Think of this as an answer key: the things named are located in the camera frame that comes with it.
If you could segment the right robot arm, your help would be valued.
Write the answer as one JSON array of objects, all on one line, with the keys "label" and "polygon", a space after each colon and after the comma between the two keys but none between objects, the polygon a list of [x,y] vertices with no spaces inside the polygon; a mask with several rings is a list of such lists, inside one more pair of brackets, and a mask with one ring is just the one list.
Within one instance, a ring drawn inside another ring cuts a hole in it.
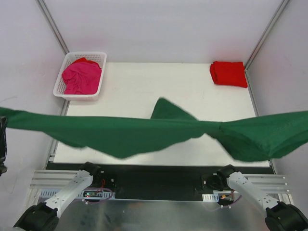
[{"label": "right robot arm", "polygon": [[265,214],[265,223],[270,231],[306,231],[308,219],[294,205],[286,204],[269,196],[251,183],[232,165],[217,171],[217,186],[222,190],[232,189]]}]

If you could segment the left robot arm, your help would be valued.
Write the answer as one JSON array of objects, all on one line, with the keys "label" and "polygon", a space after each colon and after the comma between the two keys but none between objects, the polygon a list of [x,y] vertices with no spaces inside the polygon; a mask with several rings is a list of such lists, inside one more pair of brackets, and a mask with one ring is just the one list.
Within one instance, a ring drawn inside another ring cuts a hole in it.
[{"label": "left robot arm", "polygon": [[86,162],[57,194],[45,202],[29,207],[10,231],[53,231],[65,209],[87,187],[97,187],[102,182],[101,169]]}]

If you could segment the green t-shirt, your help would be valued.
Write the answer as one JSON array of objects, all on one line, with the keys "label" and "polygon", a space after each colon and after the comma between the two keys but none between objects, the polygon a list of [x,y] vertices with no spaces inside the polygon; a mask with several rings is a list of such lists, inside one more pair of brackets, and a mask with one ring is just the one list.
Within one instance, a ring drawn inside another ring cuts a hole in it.
[{"label": "green t-shirt", "polygon": [[43,132],[75,148],[89,147],[116,158],[163,150],[208,135],[235,160],[281,158],[308,141],[306,111],[215,122],[201,121],[165,98],[149,119],[59,116],[1,108],[7,127]]}]

